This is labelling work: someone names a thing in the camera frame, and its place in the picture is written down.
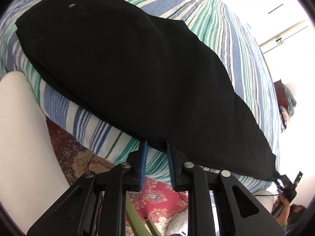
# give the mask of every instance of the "black garment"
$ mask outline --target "black garment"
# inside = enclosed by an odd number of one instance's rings
[[[275,155],[218,56],[183,21],[123,0],[43,0],[16,22],[32,65],[55,90],[165,152],[277,178]]]

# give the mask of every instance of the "floral rug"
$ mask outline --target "floral rug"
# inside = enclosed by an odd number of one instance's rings
[[[115,166],[99,156],[93,156],[92,151],[48,118],[47,125],[56,157],[70,185],[88,170],[88,166],[96,173],[109,171]],[[188,206],[186,194],[176,193],[170,185],[148,177],[141,192],[129,195],[143,222],[145,217],[150,217],[162,235],[165,235],[170,220]],[[126,235],[133,236],[128,222]]]

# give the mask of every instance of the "striped bedsheet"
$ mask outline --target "striped bedsheet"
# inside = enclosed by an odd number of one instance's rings
[[[15,34],[15,21],[39,1],[15,0],[1,19],[0,79],[9,71],[24,72],[38,103],[51,120],[95,154],[115,164],[125,161],[130,152],[137,150],[139,142],[57,93],[42,80],[23,53]],[[280,123],[273,83],[259,46],[239,18],[220,0],[125,1],[154,16],[183,20],[202,42],[216,52],[235,92],[249,106],[273,153],[277,155],[278,167]],[[166,155],[150,148],[145,173],[153,179],[169,183]],[[236,176],[253,193],[270,185],[270,182],[248,176]]]

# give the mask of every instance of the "black cable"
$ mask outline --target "black cable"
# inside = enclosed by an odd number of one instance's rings
[[[275,195],[258,194],[258,195],[254,195],[254,196],[278,196],[278,195],[282,195],[282,194],[275,194]]]
[[[93,156],[92,156],[91,159],[89,160],[89,163],[88,163],[88,170],[87,170],[87,171],[90,170],[90,163],[91,163],[91,160],[94,158],[94,156],[95,156],[95,154],[93,154]]]
[[[186,201],[186,200],[183,199],[183,197],[181,196],[181,193],[180,193],[180,192],[178,192],[178,194],[179,194],[179,197],[180,197],[184,202],[188,203],[188,201]]]

